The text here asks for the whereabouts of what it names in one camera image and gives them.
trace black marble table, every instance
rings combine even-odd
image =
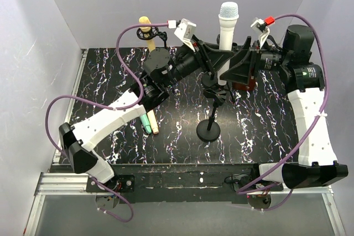
[[[174,55],[176,48],[170,48]],[[127,65],[140,75],[147,48],[122,48]],[[218,109],[221,135],[203,143],[198,122],[211,113],[212,100],[202,95],[200,72],[180,81],[168,100],[155,109],[158,135],[148,135],[140,119],[117,128],[99,143],[96,152],[112,164],[124,163],[245,163],[274,162],[285,157],[297,141],[295,119],[285,89],[275,73],[261,72],[253,92],[234,91],[236,103]],[[129,89],[133,79],[121,66],[115,49],[89,49],[77,95],[109,105]],[[75,102],[70,123],[100,109]],[[297,161],[297,154],[292,158]],[[68,164],[64,158],[61,164]]]

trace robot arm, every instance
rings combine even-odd
[[[347,166],[337,163],[327,132],[323,114],[318,114],[324,97],[324,79],[321,68],[309,62],[313,33],[308,27],[291,25],[285,35],[283,47],[271,48],[266,42],[261,49],[257,42],[251,45],[248,37],[242,46],[232,51],[218,49],[218,45],[204,43],[193,35],[195,24],[182,20],[175,34],[184,43],[171,58],[163,48],[156,48],[143,64],[140,82],[144,96],[139,104],[123,111],[102,110],[86,120],[59,127],[61,146],[68,155],[75,173],[88,173],[101,183],[114,177],[108,162],[93,150],[107,135],[132,119],[149,112],[169,97],[167,89],[197,69],[208,72],[211,78],[230,60],[230,69],[222,80],[248,85],[259,70],[279,71],[294,109],[298,136],[307,131],[316,115],[320,119],[299,150],[299,164],[285,163],[265,181],[285,183],[289,188],[329,185],[347,176]],[[138,99],[139,87],[135,83],[110,106],[131,104]],[[253,178],[268,171],[274,164],[261,164]]]

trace cable tie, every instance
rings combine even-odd
[[[319,117],[327,117],[327,114],[326,114],[326,113],[320,113],[320,112],[317,112],[315,116],[319,116]]]
[[[175,20],[168,20],[167,23],[168,23],[168,28],[169,29],[177,28],[177,22]]]

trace green marker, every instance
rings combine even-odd
[[[151,134],[152,131],[148,116],[146,114],[143,114],[142,116],[140,116],[140,120],[143,123],[146,133]]]

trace metal frame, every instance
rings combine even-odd
[[[44,195],[37,195],[34,197],[32,209],[29,215],[29,219],[27,221],[27,226],[25,232],[23,233],[24,236],[32,236],[35,234],[39,218],[43,209],[44,200]]]
[[[75,83],[72,89],[72,95],[77,94],[77,90],[79,88],[80,79],[82,72],[84,70],[86,57],[87,57],[87,50],[84,50],[82,53],[81,63],[78,69],[78,73],[75,79]],[[69,102],[65,121],[68,122],[70,120],[72,108],[74,106],[75,101],[72,99]],[[53,165],[58,165],[60,159],[60,153],[57,151],[53,158]],[[51,195],[109,195],[107,192],[102,193],[88,193],[86,192],[86,186],[88,181],[87,174],[73,174],[73,173],[66,173],[66,174],[58,174],[58,173],[49,173],[49,174],[42,174],[35,193],[34,202],[32,205],[32,209],[29,215],[27,227],[25,230],[25,236],[32,236],[35,235],[41,212],[43,209],[44,201],[46,196]],[[284,187],[282,191],[272,191],[272,194],[287,194],[289,193],[290,189]],[[315,188],[301,188],[295,189],[293,193],[296,194],[308,194],[308,193],[320,193],[322,194],[324,204],[326,206],[327,213],[329,215],[329,219],[331,225],[333,227],[335,235],[346,235],[343,224],[341,222],[335,201],[334,201],[334,193],[331,188],[329,187],[315,187]]]
[[[110,195],[108,192],[95,193],[86,192],[88,174],[41,174],[36,189],[36,195]],[[290,189],[285,187],[283,191],[272,191],[274,195],[287,195]],[[320,193],[322,195],[333,195],[331,187],[313,187],[295,189],[293,194]]]
[[[338,209],[336,207],[336,203],[333,198],[333,193],[323,193],[323,201],[325,203],[328,216],[330,218],[332,228],[335,235],[346,235],[341,217],[339,216]]]
[[[79,84],[80,84],[82,73],[84,71],[84,66],[85,66],[85,62],[86,62],[86,58],[87,58],[87,53],[88,53],[87,49],[82,51],[81,62],[80,62],[80,65],[79,65],[79,69],[77,71],[77,75],[76,75],[76,78],[75,78],[74,86],[72,87],[71,95],[75,96],[77,94],[78,89],[79,89]],[[69,122],[70,121],[70,117],[71,117],[71,114],[72,114],[72,108],[74,107],[74,103],[75,103],[74,99],[70,99],[69,100],[69,105],[68,105],[67,110],[66,110],[66,115],[65,115],[64,122]],[[53,164],[58,164],[59,163],[60,155],[61,155],[61,153],[58,150],[55,150],[55,154],[54,154],[54,158],[53,158]]]

